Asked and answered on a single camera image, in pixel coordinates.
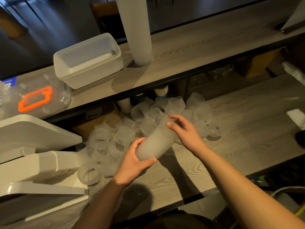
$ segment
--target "right hand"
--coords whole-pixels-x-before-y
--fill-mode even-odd
[[[191,151],[196,157],[199,156],[201,151],[208,148],[191,122],[180,115],[169,115],[168,117],[176,120],[176,122],[168,122],[166,124],[167,127],[177,134],[183,146]]]

